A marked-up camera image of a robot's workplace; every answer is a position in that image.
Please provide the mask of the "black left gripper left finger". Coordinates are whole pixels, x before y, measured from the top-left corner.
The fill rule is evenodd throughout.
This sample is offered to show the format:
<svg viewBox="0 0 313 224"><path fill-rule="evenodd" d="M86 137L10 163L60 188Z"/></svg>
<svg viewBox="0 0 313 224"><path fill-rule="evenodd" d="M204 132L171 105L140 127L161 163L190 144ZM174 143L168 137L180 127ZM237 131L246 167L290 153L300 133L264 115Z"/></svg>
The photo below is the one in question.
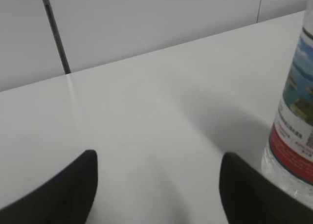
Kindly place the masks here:
<svg viewBox="0 0 313 224"><path fill-rule="evenodd" d="M98 186L95 150L86 150L70 165L0 211L2 224L84 224Z"/></svg>

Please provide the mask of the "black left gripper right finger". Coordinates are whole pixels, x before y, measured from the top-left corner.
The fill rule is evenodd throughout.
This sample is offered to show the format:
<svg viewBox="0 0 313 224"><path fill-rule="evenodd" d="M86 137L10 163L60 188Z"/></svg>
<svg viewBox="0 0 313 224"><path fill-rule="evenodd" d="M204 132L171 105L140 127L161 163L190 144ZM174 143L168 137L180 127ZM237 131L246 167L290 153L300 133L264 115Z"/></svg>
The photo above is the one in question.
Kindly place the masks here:
<svg viewBox="0 0 313 224"><path fill-rule="evenodd" d="M222 158L219 193L230 224L311 224L313 211L269 182L235 153Z"/></svg>

